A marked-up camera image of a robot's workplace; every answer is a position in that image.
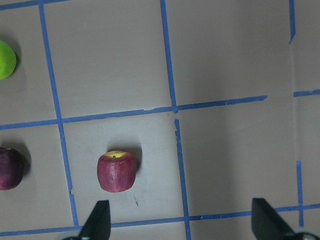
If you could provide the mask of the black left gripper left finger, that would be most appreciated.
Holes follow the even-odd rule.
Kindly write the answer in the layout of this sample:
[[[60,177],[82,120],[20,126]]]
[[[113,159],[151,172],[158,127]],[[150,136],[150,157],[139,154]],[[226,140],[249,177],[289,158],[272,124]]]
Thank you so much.
[[[82,227],[78,238],[80,240],[108,240],[110,235],[110,203],[108,200],[99,200]]]

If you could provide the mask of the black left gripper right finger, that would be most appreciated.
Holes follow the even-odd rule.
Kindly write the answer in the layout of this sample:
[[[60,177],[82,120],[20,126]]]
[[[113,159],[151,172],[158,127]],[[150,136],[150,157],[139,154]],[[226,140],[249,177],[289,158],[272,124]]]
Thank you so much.
[[[253,198],[251,230],[257,240],[294,240],[295,232],[264,198]]]

